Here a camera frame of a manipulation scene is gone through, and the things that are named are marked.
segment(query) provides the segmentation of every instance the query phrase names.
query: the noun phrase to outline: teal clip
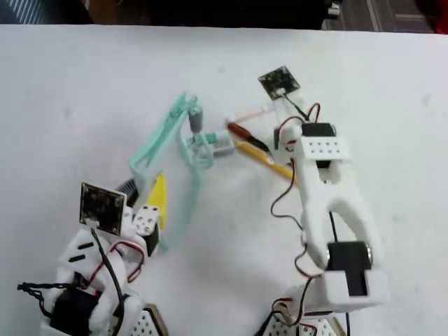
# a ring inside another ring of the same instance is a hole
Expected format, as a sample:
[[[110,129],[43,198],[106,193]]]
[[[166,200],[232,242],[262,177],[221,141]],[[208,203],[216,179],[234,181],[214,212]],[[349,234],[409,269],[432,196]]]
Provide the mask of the teal clip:
[[[162,162],[165,150],[175,151],[172,146],[169,147],[173,141],[176,142],[175,148],[178,148],[178,154],[190,172],[191,184],[186,189],[189,190],[188,193],[183,196],[182,204],[177,204],[174,210],[171,209],[176,213],[175,223],[168,223],[162,232],[160,241],[162,251],[166,251],[168,246],[177,244],[185,232],[200,189],[200,170],[210,168],[214,163],[213,148],[205,141],[202,131],[193,133],[193,143],[189,143],[181,134],[182,125],[188,114],[201,112],[202,107],[196,96],[188,100],[186,93],[183,93],[174,102],[156,132],[129,159],[129,168],[142,197],[146,197],[144,193],[148,192],[158,173],[164,170],[159,164]]]
[[[195,170],[194,174],[199,173],[196,171],[197,169],[210,168],[214,163],[213,149],[205,141],[205,136],[202,132],[193,135],[197,139],[197,144],[186,143],[181,138],[180,128],[188,113],[202,112],[202,107],[199,105],[197,97],[193,96],[190,100],[187,100],[186,95],[184,92],[179,96],[155,133],[129,159],[129,167],[140,193],[143,192],[148,182],[149,176],[147,176],[147,173],[150,171],[151,163],[157,160],[160,152],[164,150],[175,134],[177,134],[176,139],[181,155],[185,163],[192,166]],[[201,149],[204,148],[205,155],[197,155],[199,152],[198,144],[200,144]],[[140,170],[139,166],[143,161],[146,161],[145,167],[143,170]]]

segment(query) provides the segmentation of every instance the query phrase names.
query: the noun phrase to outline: yellow piece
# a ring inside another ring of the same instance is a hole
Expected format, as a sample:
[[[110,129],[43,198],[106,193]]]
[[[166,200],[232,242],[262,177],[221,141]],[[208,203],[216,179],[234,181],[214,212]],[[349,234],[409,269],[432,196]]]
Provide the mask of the yellow piece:
[[[256,147],[252,146],[251,144],[243,141],[238,141],[236,139],[233,139],[235,147],[238,149],[238,151],[242,152],[243,154],[263,163],[264,165],[268,166],[270,169],[275,171],[276,173],[282,175],[284,178],[291,181],[293,177],[293,171],[292,169],[281,166],[280,164],[277,164],[273,161],[272,158],[267,156],[265,152],[262,152],[261,150],[257,149]],[[299,181],[295,178],[294,184],[299,185]]]
[[[154,187],[146,200],[146,205],[159,208],[159,228],[163,230],[165,227],[165,216],[167,214],[167,188],[162,173],[157,176]]]

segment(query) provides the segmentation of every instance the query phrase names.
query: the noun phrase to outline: brown pen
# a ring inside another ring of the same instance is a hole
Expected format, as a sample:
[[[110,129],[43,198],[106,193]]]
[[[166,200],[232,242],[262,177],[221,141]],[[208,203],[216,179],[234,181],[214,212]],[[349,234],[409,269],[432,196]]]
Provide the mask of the brown pen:
[[[237,135],[241,139],[249,142],[250,144],[254,145],[256,148],[261,149],[263,152],[270,153],[269,148],[265,145],[264,142],[258,140],[255,138],[247,129],[244,127],[236,124],[235,122],[229,122],[227,124],[227,128],[231,133]]]

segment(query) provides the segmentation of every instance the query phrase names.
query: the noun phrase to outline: pen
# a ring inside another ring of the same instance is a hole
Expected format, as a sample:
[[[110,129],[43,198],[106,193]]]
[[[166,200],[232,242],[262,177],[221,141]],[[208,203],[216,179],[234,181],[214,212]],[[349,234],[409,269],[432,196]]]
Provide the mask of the pen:
[[[275,171],[276,173],[282,175],[285,179],[288,179],[289,181],[293,177],[293,171],[285,166],[281,166],[280,164],[277,164],[273,161],[272,158],[267,156],[264,152],[261,150],[253,147],[249,143],[246,143],[244,141],[239,141],[234,139],[235,147],[238,151],[242,152],[243,154],[263,163],[264,165],[268,166],[270,169]],[[295,178],[294,180],[295,185],[299,185],[299,181]]]
[[[229,122],[227,128],[231,133],[237,135],[241,139],[253,144],[256,148],[261,149],[263,152],[270,153],[269,148],[262,141],[255,138],[247,129],[236,124],[235,122]]]

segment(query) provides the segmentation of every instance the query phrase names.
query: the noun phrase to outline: wire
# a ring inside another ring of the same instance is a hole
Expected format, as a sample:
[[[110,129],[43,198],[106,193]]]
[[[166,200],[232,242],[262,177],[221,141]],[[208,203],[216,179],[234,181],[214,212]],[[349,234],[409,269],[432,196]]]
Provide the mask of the wire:
[[[305,278],[308,278],[308,279],[309,279],[309,278],[319,277],[319,276],[322,275],[322,273],[311,275],[311,274],[308,274],[308,272],[304,271],[302,268],[300,268],[300,267],[297,265],[297,261],[298,261],[299,259],[301,259],[301,257],[303,257],[303,256],[305,255],[305,253],[307,252],[307,247],[308,247],[308,244],[305,244],[305,245],[304,245],[304,250],[303,250],[303,252],[301,252],[301,254],[299,254],[297,257],[295,257],[295,259],[294,259],[294,266],[295,266],[296,270],[297,270],[299,273],[301,273],[301,275],[304,276]]]
[[[317,335],[317,328],[314,325],[306,324],[306,323],[301,323],[300,325],[304,326],[304,327],[307,327],[307,328],[310,328],[310,329],[313,329],[314,330],[313,336]]]
[[[271,215],[273,215],[273,217],[276,217],[276,218],[290,218],[290,219],[292,219],[292,220],[295,222],[295,224],[300,228],[300,230],[303,230],[303,227],[301,226],[301,224],[299,223],[299,221],[297,220],[296,217],[294,217],[294,216],[292,216],[292,215],[279,215],[279,214],[277,214],[277,213],[274,213],[274,207],[275,207],[275,204],[277,204],[277,202],[278,202],[279,200],[281,200],[283,197],[285,197],[285,196],[291,191],[291,189],[292,189],[293,186],[294,186],[294,180],[295,180],[295,165],[294,165],[294,160],[291,159],[291,162],[292,162],[292,164],[293,164],[293,177],[291,178],[290,185],[288,186],[288,189],[286,189],[285,191],[283,191],[283,193],[282,193],[280,196],[278,196],[278,197],[273,201],[273,203],[271,204]]]
[[[120,284],[118,283],[117,276],[116,276],[115,272],[113,271],[111,262],[107,258],[107,255],[104,253],[103,246],[101,246],[101,243],[99,242],[97,233],[95,232],[94,229],[91,229],[91,233],[92,233],[93,238],[95,239],[95,241],[98,244],[99,254],[101,254],[101,258],[103,260],[104,266],[106,266],[107,270],[109,271],[112,281],[113,281],[113,284],[115,285],[115,289],[117,290],[119,317],[118,317],[117,325],[113,329],[113,333],[112,333],[112,336],[117,336],[118,332],[121,329],[121,325],[123,324],[123,319],[125,317],[125,300],[123,298],[123,293],[121,292],[121,287],[120,287]]]
[[[347,324],[347,335],[346,336],[350,336],[351,331],[350,331],[350,314],[349,313],[345,313],[345,321]]]
[[[77,288],[72,283],[32,283],[32,282],[22,282],[21,284],[17,285],[18,291],[24,291],[28,294],[30,294],[33,298],[36,298],[39,301],[39,308],[41,309],[42,314],[45,317],[48,317],[51,319],[52,314],[47,311],[43,305],[45,302],[45,299],[43,298],[42,291],[39,289],[51,289],[51,288],[58,288],[58,289],[74,289]]]
[[[335,239],[335,242],[338,242],[337,233],[336,233],[336,224],[335,224],[335,219],[333,218],[333,212],[331,212],[331,211],[328,212],[328,215],[330,217],[331,228],[333,231],[333,237]],[[345,313],[345,321],[347,324],[347,335],[346,336],[350,336],[351,331],[350,331],[350,314],[349,313]]]
[[[139,275],[140,275],[140,271],[141,271],[141,266],[143,265],[144,261],[145,261],[145,253],[143,251],[143,249],[137,245],[137,244],[133,244],[129,241],[116,241],[109,249],[109,252],[112,252],[113,250],[116,250],[118,253],[120,253],[120,250],[117,248],[118,245],[126,245],[128,247],[130,247],[131,249],[134,249],[136,251],[138,251],[141,254],[141,259],[139,264],[136,266],[136,268],[127,276],[127,282],[131,283],[133,282]],[[90,276],[90,279],[88,281],[89,284],[92,283],[93,279],[96,277],[98,271],[103,267],[104,263],[101,261],[100,264],[97,266],[97,268],[95,269],[95,271],[93,271],[92,275]]]
[[[314,107],[316,107],[316,106],[317,106],[317,112],[316,112],[316,119],[314,119],[314,122],[315,122],[315,123],[317,123],[317,120],[319,119],[319,115],[321,114],[321,105],[320,105],[319,103],[314,103],[314,104],[309,108],[309,110],[308,110],[308,115],[307,115],[308,120],[309,120],[309,117],[310,117],[310,115],[311,115],[311,113],[312,113]]]
[[[330,216],[331,228],[333,230],[333,237],[335,238],[335,242],[337,242],[336,224],[335,219],[333,218],[333,212],[330,211],[328,215]]]
[[[308,278],[308,280],[307,280],[307,282],[306,282],[306,284],[305,284],[305,287],[303,288],[302,297],[300,298],[299,314],[297,315],[296,320],[295,320],[293,323],[291,323],[291,324],[282,322],[284,325],[286,325],[286,326],[288,326],[288,327],[292,327],[292,326],[296,326],[297,324],[300,323],[300,321],[302,320],[302,316],[303,316],[303,304],[304,304],[304,301],[305,301],[305,294],[307,293],[307,290],[308,290],[308,287],[309,287],[311,281],[313,281],[315,278],[319,278],[319,277],[320,277],[320,275],[318,275],[318,276],[311,276],[311,277]],[[282,298],[276,299],[276,300],[272,303],[272,306],[271,306],[271,313],[273,313],[273,314],[278,314],[278,313],[280,313],[281,315],[283,315],[283,313],[282,313],[281,311],[274,310],[274,305],[275,305],[276,303],[278,303],[278,302],[282,302],[282,301],[291,302],[292,300],[293,300],[293,299],[292,299],[291,297],[282,297]]]
[[[284,94],[282,97],[283,97],[284,99],[286,99],[288,102],[290,102],[290,104],[294,106],[294,108],[297,110],[297,112],[298,112],[298,113],[299,113],[299,114],[300,114],[306,121],[309,120],[308,115],[306,115],[305,112],[302,111],[302,109],[301,109],[299,106],[297,106],[297,104],[296,104],[294,101],[292,101],[291,99],[289,99],[288,96],[287,96],[286,94]]]

